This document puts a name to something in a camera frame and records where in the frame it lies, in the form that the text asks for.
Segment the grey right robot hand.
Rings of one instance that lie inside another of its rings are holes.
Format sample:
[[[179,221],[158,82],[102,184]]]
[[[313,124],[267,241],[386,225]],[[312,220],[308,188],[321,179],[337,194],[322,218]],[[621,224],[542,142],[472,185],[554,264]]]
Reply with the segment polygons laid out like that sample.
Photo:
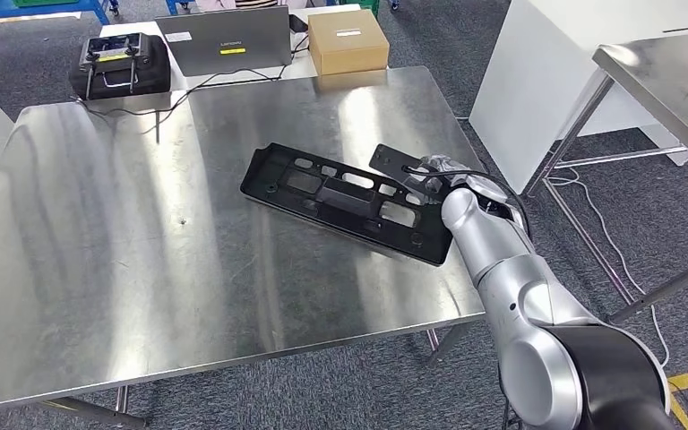
[[[420,204],[439,204],[450,191],[468,188],[482,194],[483,177],[471,175],[470,168],[448,156],[424,156],[402,167],[399,182],[417,197]]]

